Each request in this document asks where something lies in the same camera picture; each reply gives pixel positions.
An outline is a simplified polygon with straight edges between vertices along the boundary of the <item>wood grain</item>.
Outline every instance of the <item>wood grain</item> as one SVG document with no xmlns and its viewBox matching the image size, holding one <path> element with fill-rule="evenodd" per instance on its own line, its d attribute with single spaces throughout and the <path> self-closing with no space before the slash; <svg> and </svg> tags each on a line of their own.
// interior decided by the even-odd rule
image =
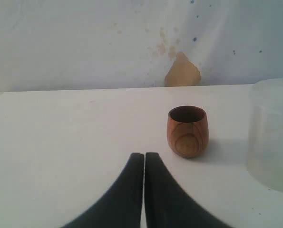
<svg viewBox="0 0 283 228">
<path fill-rule="evenodd" d="M 209 142 L 205 111 L 195 106 L 181 106 L 169 112 L 167 140 L 173 152 L 184 158 L 199 156 Z"/>
</svg>

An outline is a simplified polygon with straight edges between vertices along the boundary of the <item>white tabletop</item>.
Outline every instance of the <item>white tabletop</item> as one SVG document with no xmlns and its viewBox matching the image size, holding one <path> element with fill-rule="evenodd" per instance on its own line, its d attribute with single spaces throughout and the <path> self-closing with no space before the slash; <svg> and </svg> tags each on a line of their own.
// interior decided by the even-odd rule
<svg viewBox="0 0 283 228">
<path fill-rule="evenodd" d="M 0 94 L 0 228 L 58 228 L 111 186 L 132 152 L 158 152 L 199 204 L 236 228 L 283 228 L 283 193 L 245 168 L 250 85 Z M 169 149 L 170 109 L 207 111 L 210 144 Z M 143 213 L 141 227 L 145 228 Z"/>
</svg>

